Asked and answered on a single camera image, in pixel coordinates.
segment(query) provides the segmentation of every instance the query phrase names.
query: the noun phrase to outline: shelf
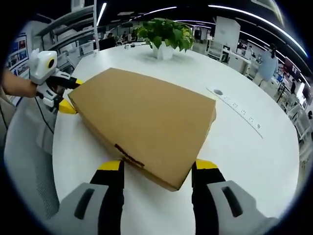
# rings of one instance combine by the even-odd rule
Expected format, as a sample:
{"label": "shelf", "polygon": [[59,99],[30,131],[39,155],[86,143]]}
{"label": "shelf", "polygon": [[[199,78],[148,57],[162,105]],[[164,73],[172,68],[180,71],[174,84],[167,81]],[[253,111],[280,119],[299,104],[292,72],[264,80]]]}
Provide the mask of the shelf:
{"label": "shelf", "polygon": [[39,33],[37,33],[36,36],[44,36],[47,33],[49,33],[50,31],[56,29],[57,27],[66,24],[70,21],[76,20],[80,17],[86,16],[88,14],[92,14],[93,13],[93,6],[87,6],[82,8],[81,10],[77,10],[74,12],[70,12],[58,19],[56,19],[55,21],[51,22],[46,28],[44,28],[43,30],[41,30]]}
{"label": "shelf", "polygon": [[93,23],[93,17],[85,19],[85,20],[82,20],[82,21],[79,21],[79,22],[76,22],[76,23],[71,24],[71,25],[69,25],[67,27],[64,27],[64,28],[56,29],[54,31],[54,34],[55,35],[60,35],[62,33],[65,33],[66,31],[69,31],[70,29],[76,29],[76,28],[82,27],[83,25],[86,25],[86,24],[89,24],[89,23]]}
{"label": "shelf", "polygon": [[84,38],[86,36],[94,34],[94,28],[85,29],[82,31],[79,31],[77,33],[74,33],[72,35],[69,35],[68,37],[62,39],[61,41],[57,42],[56,44],[52,45],[50,48],[47,48],[46,50],[57,50],[60,49],[72,42],[75,42],[81,38]]}

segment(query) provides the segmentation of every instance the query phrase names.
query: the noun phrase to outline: green leaves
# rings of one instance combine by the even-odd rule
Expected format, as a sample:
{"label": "green leaves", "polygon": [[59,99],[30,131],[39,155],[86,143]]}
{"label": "green leaves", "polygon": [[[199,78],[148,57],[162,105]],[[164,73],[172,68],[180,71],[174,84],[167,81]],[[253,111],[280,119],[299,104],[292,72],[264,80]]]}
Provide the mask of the green leaves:
{"label": "green leaves", "polygon": [[173,29],[173,33],[174,33],[174,35],[175,35],[175,39],[178,41],[179,39],[181,39],[182,38],[182,36],[183,36],[183,33],[182,33],[182,31],[180,31],[179,29]]}
{"label": "green leaves", "polygon": [[155,18],[151,21],[144,22],[143,26],[136,27],[136,34],[152,47],[152,43],[159,48],[162,41],[166,46],[187,51],[191,48],[194,37],[190,27],[187,25],[174,22],[169,19]]}
{"label": "green leaves", "polygon": [[169,47],[171,45],[171,41],[170,40],[165,39],[164,41],[165,41],[165,44],[166,44],[167,47]]}
{"label": "green leaves", "polygon": [[156,36],[153,38],[152,42],[159,49],[160,45],[162,44],[162,38],[160,36]]}

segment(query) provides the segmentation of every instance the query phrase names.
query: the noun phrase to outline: white flower pot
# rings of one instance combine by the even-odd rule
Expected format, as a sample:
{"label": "white flower pot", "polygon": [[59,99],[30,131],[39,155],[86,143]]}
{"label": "white flower pot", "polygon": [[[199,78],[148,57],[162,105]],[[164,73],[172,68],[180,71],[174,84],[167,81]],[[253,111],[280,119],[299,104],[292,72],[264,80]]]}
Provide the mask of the white flower pot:
{"label": "white flower pot", "polygon": [[152,43],[153,56],[159,60],[169,60],[173,57],[174,49],[171,46],[166,46],[165,42],[162,42],[159,49]]}

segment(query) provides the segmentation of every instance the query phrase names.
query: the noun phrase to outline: power outlet strip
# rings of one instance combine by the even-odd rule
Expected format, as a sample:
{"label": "power outlet strip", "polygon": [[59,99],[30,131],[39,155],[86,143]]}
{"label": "power outlet strip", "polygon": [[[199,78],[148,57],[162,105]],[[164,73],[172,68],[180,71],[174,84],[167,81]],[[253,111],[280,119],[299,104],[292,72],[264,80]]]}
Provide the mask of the power outlet strip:
{"label": "power outlet strip", "polygon": [[236,113],[238,113],[261,136],[261,138],[263,138],[262,128],[261,128],[260,123],[253,116],[249,114],[247,109],[242,107],[237,101],[226,96],[219,90],[208,88],[208,87],[206,89],[212,94],[214,94],[221,101],[223,101],[225,104],[227,104]]}

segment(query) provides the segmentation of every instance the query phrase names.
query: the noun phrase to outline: white round table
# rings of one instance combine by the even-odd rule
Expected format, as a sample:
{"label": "white round table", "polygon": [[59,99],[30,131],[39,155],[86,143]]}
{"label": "white round table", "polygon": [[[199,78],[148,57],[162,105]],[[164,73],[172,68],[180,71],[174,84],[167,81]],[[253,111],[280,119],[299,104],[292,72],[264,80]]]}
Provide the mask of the white round table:
{"label": "white round table", "polygon": [[[299,171],[296,131],[274,100],[253,82],[193,51],[175,51],[171,60],[159,61],[152,57],[149,46],[114,47],[89,55],[72,76],[87,81],[110,67],[152,76],[216,99],[217,118],[198,158],[217,164],[226,180],[236,182],[256,199],[257,209],[265,216],[279,217],[288,208]],[[219,89],[244,106],[262,125],[263,137],[206,87]],[[110,160],[79,115],[58,114],[53,172],[60,201],[81,183],[89,183],[101,163]],[[191,194],[190,174],[179,191],[169,192],[127,166],[122,234],[194,234]]]}

